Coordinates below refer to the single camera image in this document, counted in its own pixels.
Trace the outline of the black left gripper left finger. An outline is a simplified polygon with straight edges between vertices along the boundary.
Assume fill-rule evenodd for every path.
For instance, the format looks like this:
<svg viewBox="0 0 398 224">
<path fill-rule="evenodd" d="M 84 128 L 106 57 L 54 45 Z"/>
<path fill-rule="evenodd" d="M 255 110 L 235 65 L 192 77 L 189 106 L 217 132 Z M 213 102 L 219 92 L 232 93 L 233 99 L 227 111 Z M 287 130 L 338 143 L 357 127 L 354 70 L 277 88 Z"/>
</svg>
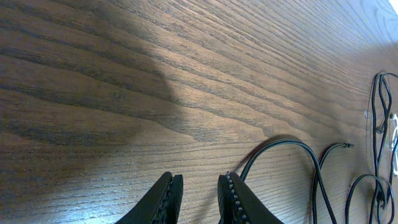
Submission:
<svg viewBox="0 0 398 224">
<path fill-rule="evenodd" d="M 183 176 L 165 172 L 116 224 L 176 224 L 183 197 Z"/>
</svg>

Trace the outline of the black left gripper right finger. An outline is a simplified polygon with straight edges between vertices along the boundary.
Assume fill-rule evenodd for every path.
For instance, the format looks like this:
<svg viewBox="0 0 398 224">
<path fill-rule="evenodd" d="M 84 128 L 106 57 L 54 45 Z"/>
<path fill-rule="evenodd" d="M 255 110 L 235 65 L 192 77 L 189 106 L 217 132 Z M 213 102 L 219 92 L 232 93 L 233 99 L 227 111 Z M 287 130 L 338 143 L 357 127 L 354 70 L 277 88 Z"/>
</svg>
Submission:
<svg viewBox="0 0 398 224">
<path fill-rule="evenodd" d="M 218 177 L 219 224 L 282 224 L 235 172 Z"/>
</svg>

